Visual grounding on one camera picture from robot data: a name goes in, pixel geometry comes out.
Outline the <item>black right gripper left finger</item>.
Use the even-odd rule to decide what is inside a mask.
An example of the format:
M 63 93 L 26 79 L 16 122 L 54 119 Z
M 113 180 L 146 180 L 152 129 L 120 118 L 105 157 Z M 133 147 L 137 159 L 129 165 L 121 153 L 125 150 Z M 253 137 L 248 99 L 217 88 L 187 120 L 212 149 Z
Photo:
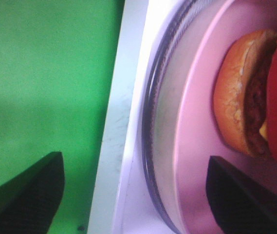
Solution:
M 61 152 L 51 152 L 0 186 L 0 234 L 46 234 L 65 187 Z

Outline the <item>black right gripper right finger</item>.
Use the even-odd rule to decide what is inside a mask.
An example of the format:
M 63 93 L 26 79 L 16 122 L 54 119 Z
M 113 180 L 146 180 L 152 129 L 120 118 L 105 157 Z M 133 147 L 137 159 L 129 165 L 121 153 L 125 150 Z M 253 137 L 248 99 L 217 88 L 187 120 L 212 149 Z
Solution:
M 206 195 L 225 234 L 277 234 L 277 195 L 220 156 L 211 156 Z

